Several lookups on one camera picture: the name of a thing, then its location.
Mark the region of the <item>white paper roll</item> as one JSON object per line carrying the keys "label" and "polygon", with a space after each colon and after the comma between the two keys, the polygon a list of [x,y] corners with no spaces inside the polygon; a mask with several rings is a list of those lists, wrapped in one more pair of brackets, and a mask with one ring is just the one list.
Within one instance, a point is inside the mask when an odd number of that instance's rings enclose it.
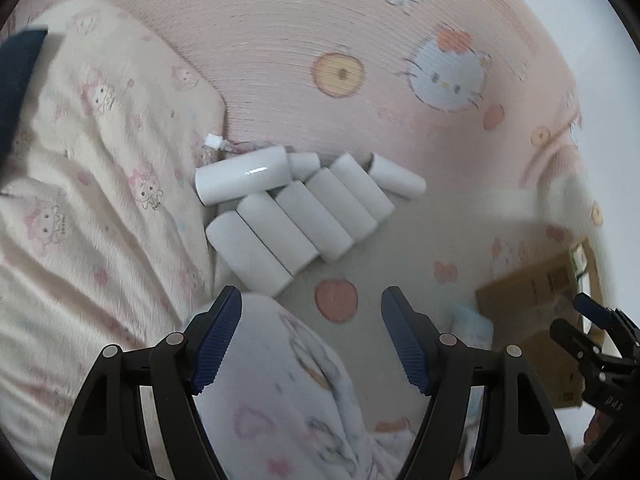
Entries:
{"label": "white paper roll", "polygon": [[275,297],[291,283],[292,275],[234,210],[216,217],[205,234],[217,255],[252,292]]}
{"label": "white paper roll", "polygon": [[379,154],[372,154],[368,174],[380,188],[406,200],[415,200],[426,191],[422,177]]}
{"label": "white paper roll", "polygon": [[319,257],[317,248],[267,192],[244,197],[236,211],[289,274],[299,274]]}
{"label": "white paper roll", "polygon": [[354,246],[352,237],[303,182],[293,181],[282,188],[276,202],[325,262],[340,260]]}
{"label": "white paper roll", "polygon": [[377,222],[390,218],[394,204],[351,154],[345,153],[332,162],[330,170],[341,184],[362,203]]}
{"label": "white paper roll", "polygon": [[375,218],[328,168],[316,172],[306,182],[306,187],[356,243],[378,228]]}

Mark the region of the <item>large glossy white tube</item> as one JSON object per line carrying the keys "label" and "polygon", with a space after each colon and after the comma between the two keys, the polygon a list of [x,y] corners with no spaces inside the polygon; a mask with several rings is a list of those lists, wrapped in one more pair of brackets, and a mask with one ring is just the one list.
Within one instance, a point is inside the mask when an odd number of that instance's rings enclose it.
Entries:
{"label": "large glossy white tube", "polygon": [[205,206],[282,188],[292,180],[288,152],[282,145],[214,162],[194,174],[196,194]]}

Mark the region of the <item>brown cardboard box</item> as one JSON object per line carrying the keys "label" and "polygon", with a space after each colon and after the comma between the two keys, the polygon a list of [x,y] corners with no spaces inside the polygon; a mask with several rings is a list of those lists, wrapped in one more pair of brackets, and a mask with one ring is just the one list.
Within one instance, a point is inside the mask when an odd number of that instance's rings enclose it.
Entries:
{"label": "brown cardboard box", "polygon": [[480,314],[494,324],[492,348],[519,346],[554,408],[581,406],[584,380],[577,362],[551,339],[552,322],[564,318],[598,344],[604,343],[604,331],[573,307],[581,292],[602,298],[596,253],[587,237],[475,292]]}

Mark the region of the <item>cream printed pillow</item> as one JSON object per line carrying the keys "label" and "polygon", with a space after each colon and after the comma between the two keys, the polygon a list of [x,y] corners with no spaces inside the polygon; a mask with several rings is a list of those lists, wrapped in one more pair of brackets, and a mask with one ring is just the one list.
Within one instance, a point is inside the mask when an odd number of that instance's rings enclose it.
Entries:
{"label": "cream printed pillow", "polygon": [[50,476],[99,351],[156,344],[213,295],[193,187],[220,93],[131,14],[70,0],[47,29],[1,179],[1,427]]}

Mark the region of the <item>pink Hello Kitty bedsheet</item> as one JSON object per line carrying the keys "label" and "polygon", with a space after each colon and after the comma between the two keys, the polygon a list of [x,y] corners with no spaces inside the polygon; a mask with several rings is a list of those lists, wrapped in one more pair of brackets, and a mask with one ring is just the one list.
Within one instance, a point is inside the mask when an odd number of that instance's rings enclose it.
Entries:
{"label": "pink Hello Kitty bedsheet", "polygon": [[[63,1],[21,0],[16,21]],[[221,93],[232,140],[377,154],[425,180],[280,298],[344,359],[369,426],[417,422],[426,407],[382,325],[384,287],[445,323],[485,284],[582,238],[602,252],[577,84],[523,0],[105,1]]]}

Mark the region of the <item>small white tube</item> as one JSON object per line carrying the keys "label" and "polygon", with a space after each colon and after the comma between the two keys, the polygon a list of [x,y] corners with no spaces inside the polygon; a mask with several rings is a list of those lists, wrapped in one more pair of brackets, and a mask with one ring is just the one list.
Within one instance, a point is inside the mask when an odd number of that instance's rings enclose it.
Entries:
{"label": "small white tube", "polygon": [[288,153],[288,166],[294,180],[306,181],[321,168],[320,157],[317,153]]}

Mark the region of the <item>dark navy cloth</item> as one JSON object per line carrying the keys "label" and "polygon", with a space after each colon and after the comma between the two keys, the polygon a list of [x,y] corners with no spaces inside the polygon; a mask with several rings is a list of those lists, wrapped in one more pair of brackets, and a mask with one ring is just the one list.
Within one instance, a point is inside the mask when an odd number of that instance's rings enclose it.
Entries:
{"label": "dark navy cloth", "polygon": [[11,154],[26,90],[47,34],[47,29],[26,29],[9,37],[1,44],[0,152],[2,164]]}

